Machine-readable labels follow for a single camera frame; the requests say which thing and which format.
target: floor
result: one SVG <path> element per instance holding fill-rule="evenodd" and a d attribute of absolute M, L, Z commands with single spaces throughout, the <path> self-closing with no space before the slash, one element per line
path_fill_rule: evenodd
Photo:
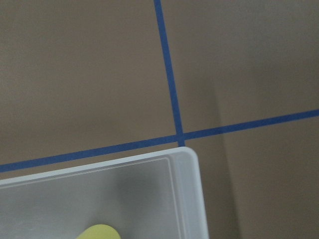
<path fill-rule="evenodd" d="M 0 2 L 0 179 L 186 145 L 212 239 L 317 238 L 318 12 Z"/>

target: blue tape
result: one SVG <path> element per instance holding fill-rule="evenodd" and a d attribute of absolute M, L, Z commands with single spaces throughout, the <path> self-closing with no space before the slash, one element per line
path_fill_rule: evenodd
<path fill-rule="evenodd" d="M 317 116 L 319 116 L 319 110 L 307 111 L 307 112 L 301 112 L 301 113 L 296 113 L 291 115 L 278 116 L 278 117 L 273 117 L 268 119 L 260 119 L 260 120 L 245 122 L 245 123 L 237 123 L 237 124 L 232 124 L 232 125 L 227 125 L 222 127 L 209 128 L 209 129 L 189 132 L 184 134 L 184 138 L 185 140 L 201 138 L 201 137 L 213 136 L 213 135 L 222 134 L 222 133 L 230 133 L 230 132 L 235 132 L 235 131 L 240 131 L 240 130 L 245 130 L 250 128 L 263 127 L 263 126 L 272 125 L 272 124 L 302 120 L 302 119 L 307 119 L 307 118 L 317 117 Z"/>
<path fill-rule="evenodd" d="M 181 124 L 181 117 L 180 117 L 179 106 L 178 106 L 177 91 L 176 91 L 175 80 L 174 80 L 173 67 L 171 64 L 167 34 L 165 29 L 165 22 L 164 22 L 163 11 L 161 8 L 160 0 L 154 0 L 154 6 L 155 6 L 155 12 L 156 12 L 156 17 L 158 21 L 159 34 L 160 34 L 159 36 L 160 36 L 161 48 L 163 51 L 163 57 L 164 57 L 164 63 L 165 63 L 167 81 L 168 81 L 168 88 L 169 88 L 169 94 L 170 94 L 170 102 L 171 102 L 171 107 L 173 110 L 173 117 L 174 117 L 175 129 L 176 129 L 177 142 L 178 142 L 178 146 L 185 146 L 183 128 Z"/>
<path fill-rule="evenodd" d="M 176 135 L 0 165 L 0 173 L 176 142 Z"/>

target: yellow round object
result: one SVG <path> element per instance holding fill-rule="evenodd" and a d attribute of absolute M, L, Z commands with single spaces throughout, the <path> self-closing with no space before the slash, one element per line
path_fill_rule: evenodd
<path fill-rule="evenodd" d="M 76 239 L 121 239 L 121 237 L 113 227 L 99 224 L 89 227 Z"/>

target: white tray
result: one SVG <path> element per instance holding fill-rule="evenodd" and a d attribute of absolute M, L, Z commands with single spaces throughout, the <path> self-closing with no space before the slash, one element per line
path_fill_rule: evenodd
<path fill-rule="evenodd" d="M 197 156 L 179 147 L 0 180 L 0 238 L 208 239 Z"/>

